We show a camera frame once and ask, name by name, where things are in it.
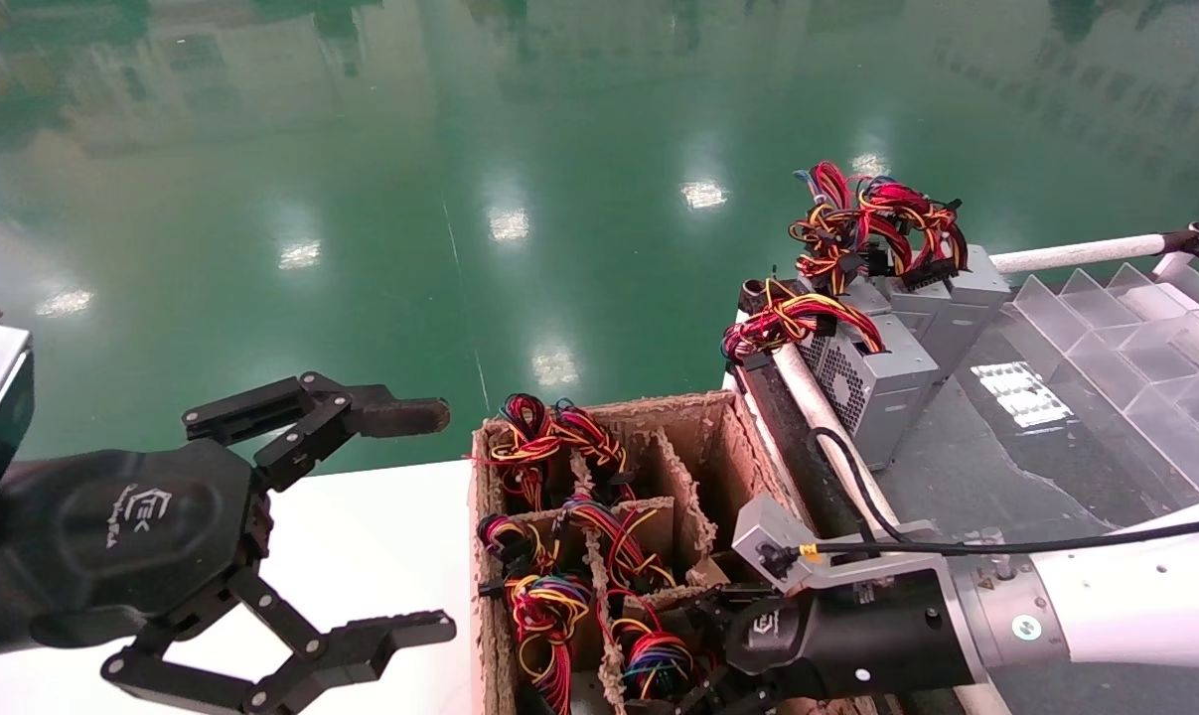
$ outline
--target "white table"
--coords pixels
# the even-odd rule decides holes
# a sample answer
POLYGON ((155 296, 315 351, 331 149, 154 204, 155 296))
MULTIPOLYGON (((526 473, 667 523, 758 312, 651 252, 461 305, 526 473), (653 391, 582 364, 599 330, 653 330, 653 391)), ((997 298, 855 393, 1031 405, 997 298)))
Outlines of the white table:
MULTIPOLYGON (((259 573, 321 631, 348 620, 444 608, 448 643, 398 651, 376 684, 331 689, 305 715, 471 710, 471 557, 466 461, 309 476, 273 494, 271 553, 259 573)), ((0 655, 0 715, 173 715, 101 679, 127 642, 0 655)), ((168 660, 258 680, 289 650, 243 607, 168 660)))

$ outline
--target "white pipe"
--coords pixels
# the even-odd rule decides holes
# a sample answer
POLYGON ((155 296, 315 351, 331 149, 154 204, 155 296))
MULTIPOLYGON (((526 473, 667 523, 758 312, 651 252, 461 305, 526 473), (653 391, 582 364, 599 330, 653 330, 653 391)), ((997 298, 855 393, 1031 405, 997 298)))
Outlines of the white pipe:
POLYGON ((785 385, 789 385, 789 392, 794 395, 794 402, 797 403, 799 410, 807 417, 807 425, 833 429, 848 443, 850 453, 843 453, 842 449, 835 441, 831 441, 830 438, 826 438, 826 435, 817 438, 820 443, 820 449, 825 451, 825 456, 830 459, 830 465, 833 467, 838 480, 842 482, 842 487, 849 494, 850 501, 856 503, 863 517, 868 521, 868 528, 880 530, 881 524, 876 519, 873 519, 872 512, 863 504, 860 488, 855 483, 855 476, 850 474, 849 458, 852 458, 860 465, 860 476, 863 476, 863 485, 868 489, 868 497, 872 497, 873 504, 876 504, 881 517, 891 524, 897 523, 899 517, 890 509, 890 503, 886 501, 885 494, 881 493, 876 480, 872 479, 872 474, 868 471, 866 463, 863 463, 863 458, 860 458, 860 453, 855 449, 855 443, 850 440, 849 431, 842 426, 837 413, 833 411, 833 407, 825 398, 825 392, 821 392, 820 385, 812 377, 812 372, 807 369, 807 362, 802 361, 802 355, 797 353, 797 348, 794 344, 782 344, 772 352, 772 358, 776 360, 776 367, 779 371, 781 378, 784 379, 785 385))
POLYGON ((999 253, 993 264, 1002 274, 1026 274, 1046 269, 1079 266, 1084 263, 1126 262, 1153 257, 1163 251, 1163 234, 1131 235, 1126 239, 1095 240, 1091 244, 1053 245, 1013 253, 999 253))

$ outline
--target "wire connector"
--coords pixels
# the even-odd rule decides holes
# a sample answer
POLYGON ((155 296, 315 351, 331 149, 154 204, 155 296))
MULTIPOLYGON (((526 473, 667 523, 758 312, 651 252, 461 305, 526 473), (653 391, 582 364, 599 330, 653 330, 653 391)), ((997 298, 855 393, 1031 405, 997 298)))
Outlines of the wire connector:
POLYGON ((815 330, 812 335, 815 337, 833 337, 837 335, 837 317, 836 316, 815 316, 815 330))
POLYGON ((950 277, 957 276, 957 263, 952 258, 936 258, 923 266, 912 266, 904 271, 899 276, 899 281, 903 282, 905 289, 917 290, 935 284, 935 282, 950 280, 950 277))
POLYGON ((893 276, 894 268, 890 264, 890 251, 876 244, 869 244, 863 250, 863 263, 868 266, 868 276, 893 276))

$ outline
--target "gripper logo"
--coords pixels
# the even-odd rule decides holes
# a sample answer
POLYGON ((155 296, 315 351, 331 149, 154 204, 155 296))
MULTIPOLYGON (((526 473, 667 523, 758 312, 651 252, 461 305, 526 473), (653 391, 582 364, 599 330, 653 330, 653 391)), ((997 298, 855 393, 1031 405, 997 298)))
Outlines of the gripper logo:
POLYGON ((133 534, 147 533, 147 530, 153 529, 151 522, 157 522, 167 516, 167 507, 171 506, 171 493, 162 492, 159 488, 137 493, 138 488, 140 485, 127 485, 122 488, 122 493, 119 493, 118 499, 113 501, 104 548, 118 546, 123 525, 131 527, 133 534))

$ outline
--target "colorful wire bundle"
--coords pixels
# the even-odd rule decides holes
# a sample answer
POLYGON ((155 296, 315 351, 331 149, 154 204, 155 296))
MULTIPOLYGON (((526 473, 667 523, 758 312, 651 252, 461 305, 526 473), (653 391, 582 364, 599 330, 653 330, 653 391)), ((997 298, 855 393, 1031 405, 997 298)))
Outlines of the colorful wire bundle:
POLYGON ((559 560, 559 542, 554 542, 554 548, 546 549, 542 545, 542 536, 536 531, 536 527, 526 524, 511 516, 494 516, 482 522, 480 542, 489 553, 502 558, 507 545, 517 540, 526 539, 532 553, 532 569, 535 573, 549 573, 554 563, 559 560))
POLYGON ((590 614, 594 594, 576 575, 535 575, 508 581, 507 595, 516 620, 520 668, 555 714, 568 715, 572 690, 568 642, 577 624, 590 614), (548 662, 535 669, 528 661, 528 648, 542 638, 548 643, 548 662))
MULTIPOLYGON (((554 434, 583 457, 594 458, 596 465, 608 465, 617 475, 626 470, 626 447, 571 399, 554 403, 554 434)), ((621 485, 621 495, 634 501, 634 489, 628 483, 621 485)))
POLYGON ((952 258, 958 271, 965 270, 969 254, 965 247, 965 235, 957 226, 958 204, 941 204, 939 200, 932 200, 890 176, 874 176, 860 192, 860 206, 866 212, 886 212, 894 222, 912 222, 912 226, 926 236, 926 241, 923 241, 917 257, 912 259, 911 266, 905 268, 905 271, 897 269, 898 275, 911 270, 912 266, 923 266, 928 262, 942 258, 952 258))
POLYGON ((662 566, 662 558, 657 553, 645 555, 644 549, 639 547, 639 542, 632 535, 637 527, 653 515, 657 515, 657 509, 649 509, 649 511, 640 513, 632 510, 626 516, 625 522, 619 522, 616 515, 608 511, 603 504, 591 499, 589 494, 573 493, 564 503, 561 519, 600 530, 600 534, 611 545, 611 551, 608 552, 608 573, 622 587, 631 588, 634 579, 644 576, 646 571, 659 576, 667 587, 675 587, 675 577, 662 566))
POLYGON ((761 353, 764 349, 776 349, 785 343, 800 343, 817 330, 818 319, 830 316, 854 326, 863 341, 868 354, 884 352, 878 326, 866 314, 844 302, 809 293, 794 295, 777 280, 767 280, 767 304, 753 313, 747 320, 728 326, 722 334, 721 352, 723 358, 740 363, 746 356, 761 353), (773 289, 784 298, 777 299, 773 289))
POLYGON ((622 649, 626 651, 622 679, 639 693, 639 701, 647 701, 649 696, 673 697, 699 680, 698 666, 682 638, 663 631, 655 612, 649 609, 647 614, 651 627, 643 620, 613 620, 617 639, 635 633, 629 648, 622 649))
POLYGON ((807 218, 789 226, 789 235, 808 247, 808 253, 797 258, 797 270, 812 280, 825 280, 832 295, 844 293, 855 274, 867 271, 866 262, 849 258, 867 248, 873 235, 890 246, 894 275, 942 258, 952 258, 958 271, 965 270, 968 253, 957 226, 957 203, 936 203, 890 176, 860 176, 867 184, 852 196, 848 178, 832 162, 795 172, 795 176, 807 182, 815 199, 807 218), (924 234, 916 258, 905 236, 909 223, 924 234))
POLYGON ((489 457, 508 464, 502 474, 507 493, 518 494, 531 510, 541 511, 544 507, 546 458, 558 452, 562 444, 554 434, 554 421, 546 403, 532 395, 510 395, 499 413, 512 427, 512 443, 492 447, 489 457))

